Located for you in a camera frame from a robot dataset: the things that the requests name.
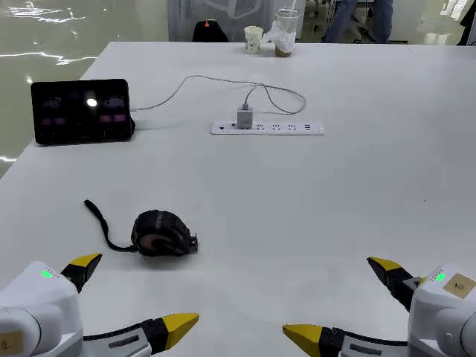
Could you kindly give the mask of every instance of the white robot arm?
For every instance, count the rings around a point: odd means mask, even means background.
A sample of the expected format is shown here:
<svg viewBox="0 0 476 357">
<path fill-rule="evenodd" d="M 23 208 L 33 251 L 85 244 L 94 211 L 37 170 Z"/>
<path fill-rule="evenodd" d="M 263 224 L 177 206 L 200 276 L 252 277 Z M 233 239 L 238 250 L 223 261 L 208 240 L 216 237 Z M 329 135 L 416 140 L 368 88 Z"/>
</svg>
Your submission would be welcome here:
<svg viewBox="0 0 476 357">
<path fill-rule="evenodd" d="M 476 357 L 476 281 L 452 265 L 419 278 L 395 262 L 367 260 L 410 312 L 407 341 L 315 325 L 284 325 L 285 335 L 312 357 Z"/>
<path fill-rule="evenodd" d="M 100 258 L 93 254 L 73 260 L 61 274 L 33 262 L 3 288 L 0 356 L 148 357 L 172 348 L 198 321 L 197 314 L 177 314 L 83 336 L 78 292 Z"/>
</svg>

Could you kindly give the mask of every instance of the tape measure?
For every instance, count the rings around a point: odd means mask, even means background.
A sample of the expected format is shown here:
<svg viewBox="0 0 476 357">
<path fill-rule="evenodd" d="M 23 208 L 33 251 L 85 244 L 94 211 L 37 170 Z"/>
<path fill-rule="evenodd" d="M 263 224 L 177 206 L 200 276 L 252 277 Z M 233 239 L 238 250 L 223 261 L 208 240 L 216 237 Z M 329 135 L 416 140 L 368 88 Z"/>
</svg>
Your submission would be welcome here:
<svg viewBox="0 0 476 357">
<path fill-rule="evenodd" d="M 148 257 L 175 256 L 198 251 L 198 240 L 190 234 L 190 230 L 182 220 L 166 210 L 148 210 L 134 222 L 132 229 L 132 245 L 119 247 L 109 239 L 109 226 L 99 208 L 89 201 L 86 207 L 99 220 L 107 245 L 115 251 L 139 252 Z"/>
</svg>

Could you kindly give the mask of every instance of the table surface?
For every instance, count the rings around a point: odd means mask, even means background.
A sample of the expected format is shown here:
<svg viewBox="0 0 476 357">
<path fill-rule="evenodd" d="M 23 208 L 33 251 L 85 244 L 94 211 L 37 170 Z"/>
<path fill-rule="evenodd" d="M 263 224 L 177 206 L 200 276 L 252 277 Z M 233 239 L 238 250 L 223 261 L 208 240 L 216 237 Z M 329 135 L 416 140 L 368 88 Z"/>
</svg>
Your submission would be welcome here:
<svg viewBox="0 0 476 357">
<path fill-rule="evenodd" d="M 278 59 L 239 44 L 111 43 L 83 78 L 126 78 L 134 107 L 191 74 L 253 80 L 304 94 L 295 120 L 319 120 L 327 135 L 210 135 L 246 89 L 194 79 L 134 115 L 130 142 L 31 144 L 0 181 L 0 286 L 32 260 L 60 270 L 103 252 L 80 296 L 85 333 L 200 313 L 167 356 L 301 356 L 286 323 L 405 339 L 408 314 L 365 258 L 415 275 L 444 262 L 476 270 L 475 60 L 475 48 L 437 46 L 298 45 Z M 258 91 L 251 105 L 270 109 Z M 117 244 L 157 208 L 182 217 L 200 251 L 110 251 L 86 198 Z"/>
</svg>

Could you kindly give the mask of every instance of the label sticker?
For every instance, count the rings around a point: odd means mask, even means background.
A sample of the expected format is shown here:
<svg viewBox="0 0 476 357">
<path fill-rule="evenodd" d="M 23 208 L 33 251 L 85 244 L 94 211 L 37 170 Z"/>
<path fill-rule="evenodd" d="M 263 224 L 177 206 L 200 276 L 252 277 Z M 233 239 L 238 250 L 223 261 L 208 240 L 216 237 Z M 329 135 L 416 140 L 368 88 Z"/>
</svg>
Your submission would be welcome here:
<svg viewBox="0 0 476 357">
<path fill-rule="evenodd" d="M 476 281 L 461 274 L 455 274 L 445 285 L 444 289 L 459 298 L 466 299 L 471 290 L 476 286 Z"/>
<path fill-rule="evenodd" d="M 23 353 L 23 333 L 21 331 L 0 333 L 0 356 Z"/>
</svg>

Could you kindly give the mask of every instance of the white power strip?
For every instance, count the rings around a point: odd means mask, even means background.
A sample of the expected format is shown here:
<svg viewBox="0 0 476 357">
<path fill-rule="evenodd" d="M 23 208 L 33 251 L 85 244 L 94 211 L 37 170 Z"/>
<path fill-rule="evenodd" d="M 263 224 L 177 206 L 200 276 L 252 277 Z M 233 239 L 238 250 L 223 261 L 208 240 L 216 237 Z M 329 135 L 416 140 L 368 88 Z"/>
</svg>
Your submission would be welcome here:
<svg viewBox="0 0 476 357">
<path fill-rule="evenodd" d="M 238 129 L 237 122 L 215 121 L 210 132 L 216 135 L 325 135 L 321 123 L 264 122 L 253 123 L 252 129 Z"/>
</svg>

